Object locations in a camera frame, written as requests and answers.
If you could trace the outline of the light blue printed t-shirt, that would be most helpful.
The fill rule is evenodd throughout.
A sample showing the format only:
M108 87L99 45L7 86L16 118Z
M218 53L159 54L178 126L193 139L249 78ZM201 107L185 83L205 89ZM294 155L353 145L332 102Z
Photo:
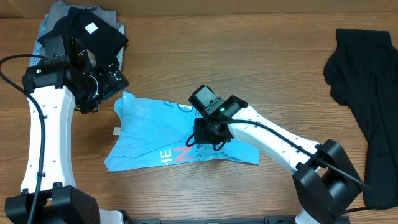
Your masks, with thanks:
M114 111L121 127L118 140L104 163L110 172L187 162L227 159L257 165L259 151L249 144L232 140L215 151L211 145L185 145L200 114L191 106L164 100L138 98L123 92Z

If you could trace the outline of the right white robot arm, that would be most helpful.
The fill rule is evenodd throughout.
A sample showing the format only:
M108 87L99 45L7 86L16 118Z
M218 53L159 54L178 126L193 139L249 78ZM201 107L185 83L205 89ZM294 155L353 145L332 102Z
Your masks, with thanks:
M343 223L345 210L361 193L359 175L343 147L300 138L262 117L236 96L189 98L201 114L193 138L199 144L224 146L232 139L248 143L292 175L302 211L295 223Z

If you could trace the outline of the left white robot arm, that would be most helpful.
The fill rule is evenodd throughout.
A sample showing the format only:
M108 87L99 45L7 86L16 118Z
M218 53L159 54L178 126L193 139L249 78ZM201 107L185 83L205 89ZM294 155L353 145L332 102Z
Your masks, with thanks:
M122 210L101 209L76 186L72 169L74 112L97 112L128 86L119 67L97 67L76 38L47 37L40 64L27 68L19 91L29 102L29 158L21 192L5 201L13 223L129 223Z

